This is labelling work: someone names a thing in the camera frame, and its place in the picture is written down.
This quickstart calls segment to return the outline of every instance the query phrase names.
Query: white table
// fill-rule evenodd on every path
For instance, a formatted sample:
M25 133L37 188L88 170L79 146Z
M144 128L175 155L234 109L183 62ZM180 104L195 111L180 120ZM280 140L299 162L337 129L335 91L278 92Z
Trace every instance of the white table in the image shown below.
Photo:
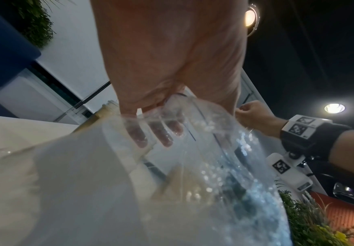
M0 149L21 150L74 131L78 126L0 117Z

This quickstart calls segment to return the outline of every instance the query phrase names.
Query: orange wall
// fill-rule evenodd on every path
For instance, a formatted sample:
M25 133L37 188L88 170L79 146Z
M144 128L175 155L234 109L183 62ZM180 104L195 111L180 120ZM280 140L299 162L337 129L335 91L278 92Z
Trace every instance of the orange wall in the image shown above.
M334 228L354 225L354 205L320 193L311 193L311 195L320 205L322 205L322 201L325 205L331 203L327 208L327 216L332 221Z

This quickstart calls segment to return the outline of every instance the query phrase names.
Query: green plant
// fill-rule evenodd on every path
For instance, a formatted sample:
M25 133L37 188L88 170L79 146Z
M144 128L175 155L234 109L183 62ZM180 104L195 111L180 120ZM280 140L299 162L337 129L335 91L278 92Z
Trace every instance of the green plant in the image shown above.
M294 201L289 192L279 192L288 216L290 234L295 246L352 246L348 240L354 237L354 226L334 230L320 207L309 195L304 201Z
M27 24L22 34L38 48L43 48L53 38L53 23L50 21L50 15L47 9L42 6L48 1L55 5L58 0L7 0L17 10L19 15Z

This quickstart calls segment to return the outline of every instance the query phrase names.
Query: transparent plastic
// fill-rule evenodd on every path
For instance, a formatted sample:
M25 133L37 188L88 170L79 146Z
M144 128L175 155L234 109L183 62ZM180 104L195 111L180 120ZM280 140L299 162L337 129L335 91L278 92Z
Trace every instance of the transparent plastic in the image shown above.
M153 134L155 123L170 147ZM126 130L138 126L141 148ZM175 95L143 118L113 116L1 158L0 246L15 245L291 241L258 139L220 106Z

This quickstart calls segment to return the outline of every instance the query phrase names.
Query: hand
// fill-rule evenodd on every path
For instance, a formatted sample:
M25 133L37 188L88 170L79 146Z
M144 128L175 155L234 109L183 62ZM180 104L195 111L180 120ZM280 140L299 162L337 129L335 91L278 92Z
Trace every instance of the hand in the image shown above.
M190 90L234 114L246 46L247 0L92 0L104 64L122 115L136 117ZM169 122L181 134L177 122ZM150 126L164 146L172 138ZM139 126L127 127L138 146Z
M276 138L279 138L281 129L287 123L287 120L275 117L260 101L243 104L235 110L235 117L242 126Z

